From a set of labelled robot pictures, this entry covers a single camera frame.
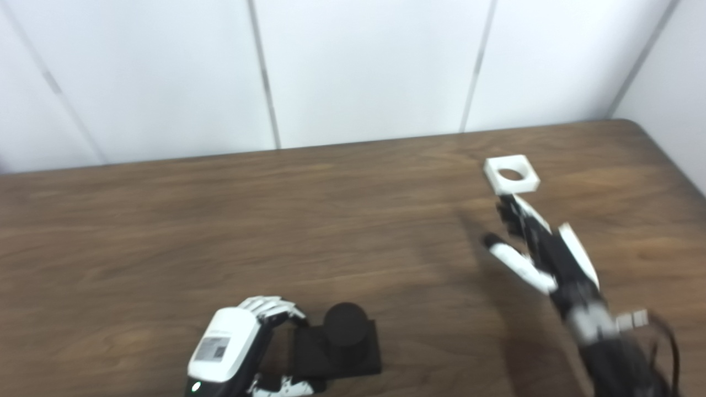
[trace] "sticker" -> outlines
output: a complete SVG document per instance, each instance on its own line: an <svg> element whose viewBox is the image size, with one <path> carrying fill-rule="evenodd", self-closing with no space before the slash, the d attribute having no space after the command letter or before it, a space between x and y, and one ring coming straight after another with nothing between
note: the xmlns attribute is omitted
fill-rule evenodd
<svg viewBox="0 0 706 397"><path fill-rule="evenodd" d="M204 338L196 351L194 361L221 362L230 338Z"/></svg>

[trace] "black cable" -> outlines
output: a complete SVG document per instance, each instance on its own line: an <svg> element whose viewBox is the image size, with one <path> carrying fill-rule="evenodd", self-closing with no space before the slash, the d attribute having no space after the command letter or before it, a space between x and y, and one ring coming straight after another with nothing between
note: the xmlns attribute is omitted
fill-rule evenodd
<svg viewBox="0 0 706 397"><path fill-rule="evenodd" d="M681 358L679 356L679 347L676 344L676 336L674 335L674 331L672 331L671 327L667 324L665 320L661 319L659 316L655 315L652 312L649 312L648 316L650 324L653 325L655 328L659 329L669 339L672 357L671 396L678 397Z"/></svg>

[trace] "black cylinder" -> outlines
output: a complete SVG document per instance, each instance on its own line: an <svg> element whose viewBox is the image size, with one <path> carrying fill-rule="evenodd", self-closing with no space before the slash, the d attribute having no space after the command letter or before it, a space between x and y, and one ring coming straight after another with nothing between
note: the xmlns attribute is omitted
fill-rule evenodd
<svg viewBox="0 0 706 397"><path fill-rule="evenodd" d="M365 360L368 330L368 316L357 304L344 302L330 308L323 320L323 332L331 364L353 367Z"/></svg>

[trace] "white wall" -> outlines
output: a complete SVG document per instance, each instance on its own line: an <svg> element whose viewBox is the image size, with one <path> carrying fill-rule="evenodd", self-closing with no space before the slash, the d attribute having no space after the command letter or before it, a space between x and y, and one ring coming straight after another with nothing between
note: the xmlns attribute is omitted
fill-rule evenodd
<svg viewBox="0 0 706 397"><path fill-rule="evenodd" d="M0 9L0 172L101 164Z"/></svg>
<svg viewBox="0 0 706 397"><path fill-rule="evenodd" d="M0 0L0 172L601 119L668 2Z"/></svg>
<svg viewBox="0 0 706 397"><path fill-rule="evenodd" d="M706 194L706 1L681 0L614 116L639 123Z"/></svg>
<svg viewBox="0 0 706 397"><path fill-rule="evenodd" d="M275 147L245 1L5 1L109 162Z"/></svg>
<svg viewBox="0 0 706 397"><path fill-rule="evenodd" d="M466 131L603 119L669 0L500 0Z"/></svg>
<svg viewBox="0 0 706 397"><path fill-rule="evenodd" d="M458 132L490 0L256 0L282 146Z"/></svg>

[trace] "robotic arm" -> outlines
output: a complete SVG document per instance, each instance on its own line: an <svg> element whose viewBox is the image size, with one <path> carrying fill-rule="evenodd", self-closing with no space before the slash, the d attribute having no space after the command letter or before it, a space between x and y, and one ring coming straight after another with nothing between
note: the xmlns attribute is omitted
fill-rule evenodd
<svg viewBox="0 0 706 397"><path fill-rule="evenodd" d="M510 235L523 239L523 254L498 235L486 248L525 282L548 295L578 345L596 397L678 397L679 357L674 334L658 317L642 310L613 318L599 291L596 271L568 223L557 230L525 200L500 196L498 212ZM674 356L672 385L624 331L656 326L670 339Z"/></svg>
<svg viewBox="0 0 706 397"><path fill-rule="evenodd" d="M184 395L298 397L324 391L323 380L258 373L274 328L288 320L309 326L304 313L281 297L250 297L218 310L189 360Z"/></svg>

